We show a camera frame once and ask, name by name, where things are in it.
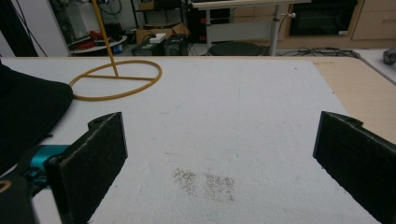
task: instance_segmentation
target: yellow ring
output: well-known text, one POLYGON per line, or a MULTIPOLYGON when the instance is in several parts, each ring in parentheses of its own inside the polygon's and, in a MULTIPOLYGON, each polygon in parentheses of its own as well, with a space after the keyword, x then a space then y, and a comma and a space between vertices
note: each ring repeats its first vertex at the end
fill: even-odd
POLYGON ((0 193, 3 193, 11 187, 12 183, 9 180, 0 180, 0 193))
POLYGON ((70 83, 69 86, 73 87, 73 85, 78 82, 80 79, 82 79, 83 77, 93 77, 93 78, 115 78, 115 79, 132 79, 132 80, 149 80, 149 83, 147 83, 146 85, 143 85, 139 88, 136 88, 132 91, 126 91, 123 93, 119 93, 119 94, 115 94, 115 95, 108 95, 108 96, 97 96, 97 97, 89 97, 89 96, 81 96, 81 95, 77 95, 74 94, 75 99, 78 100, 83 100, 83 101, 105 101, 105 100, 114 100, 114 99, 119 99, 121 97, 125 97, 125 96, 129 96, 132 94, 135 94, 137 92, 143 91, 145 89, 147 89, 148 87, 152 86, 154 83, 156 83, 160 78, 161 75, 163 74, 163 70, 161 69, 161 67, 157 64, 157 63, 153 63, 150 61, 145 61, 145 60, 128 60, 128 61, 122 61, 122 62, 117 62, 114 64, 125 64, 125 63, 144 63, 144 64, 149 64, 152 65, 154 67, 156 67, 158 69, 158 75, 154 78, 148 78, 148 77, 117 77, 117 76, 90 76, 90 74, 92 72, 96 72, 99 71, 103 68, 107 68, 112 66, 112 63, 107 63, 98 67, 95 67, 81 75, 79 75, 78 77, 75 77, 70 83))

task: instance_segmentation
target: cardboard box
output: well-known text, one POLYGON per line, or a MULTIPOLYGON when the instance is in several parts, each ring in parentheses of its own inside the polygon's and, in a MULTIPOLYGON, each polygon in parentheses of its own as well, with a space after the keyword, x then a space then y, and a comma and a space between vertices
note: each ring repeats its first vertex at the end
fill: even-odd
POLYGON ((158 6, 158 2, 139 3, 139 10, 152 10, 158 6))
POLYGON ((168 24, 147 24, 136 30, 136 43, 140 44, 144 39, 149 38, 153 34, 166 34, 166 38, 171 35, 188 35, 189 29, 180 23, 168 23, 168 24))

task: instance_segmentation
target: white drawer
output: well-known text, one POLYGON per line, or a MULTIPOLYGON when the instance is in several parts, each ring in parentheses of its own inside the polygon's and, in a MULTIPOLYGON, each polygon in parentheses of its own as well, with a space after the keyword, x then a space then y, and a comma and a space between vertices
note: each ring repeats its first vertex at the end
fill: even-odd
POLYGON ((362 12, 353 39, 396 40, 396 11, 362 12))

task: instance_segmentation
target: yellow rod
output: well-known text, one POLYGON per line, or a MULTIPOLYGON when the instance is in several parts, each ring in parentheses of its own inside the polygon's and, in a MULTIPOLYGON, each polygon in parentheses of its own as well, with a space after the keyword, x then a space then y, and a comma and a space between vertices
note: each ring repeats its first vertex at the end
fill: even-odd
POLYGON ((84 77, 128 79, 128 80, 137 80, 137 81, 151 81, 152 79, 154 79, 154 77, 111 77, 106 75, 86 75, 84 77))
POLYGON ((100 31, 102 32, 103 39, 105 40, 105 43, 106 43, 108 57, 110 57, 110 61, 111 61, 111 65, 113 66, 114 74, 116 75, 116 77, 118 77, 119 72, 117 71, 116 64, 114 63, 113 53, 111 52, 110 45, 108 44, 107 34, 106 34, 105 26, 103 25, 103 20, 102 20, 101 14, 100 14, 97 0, 93 0, 92 4, 93 4, 93 9, 95 10, 96 19, 98 20, 98 23, 99 23, 100 31))

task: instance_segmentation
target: white table surface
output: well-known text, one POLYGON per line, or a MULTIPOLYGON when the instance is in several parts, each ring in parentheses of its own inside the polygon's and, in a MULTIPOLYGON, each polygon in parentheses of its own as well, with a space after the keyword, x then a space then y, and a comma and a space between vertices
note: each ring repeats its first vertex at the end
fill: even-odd
MULTIPOLYGON (((92 223, 377 223, 312 157, 320 111, 347 112, 311 62, 151 60, 163 68, 156 84, 119 100, 74 101, 43 143, 72 144, 90 120, 122 112, 129 158, 92 223)), ((66 83, 108 63, 2 61, 66 83)), ((119 72, 156 75, 139 64, 119 72)), ((133 85, 90 80, 75 91, 97 95, 133 85)), ((34 205, 41 223, 60 223, 49 189, 34 205)))
POLYGON ((354 49, 361 55, 361 59, 374 70, 396 85, 396 64, 384 64, 384 51, 388 49, 354 49))

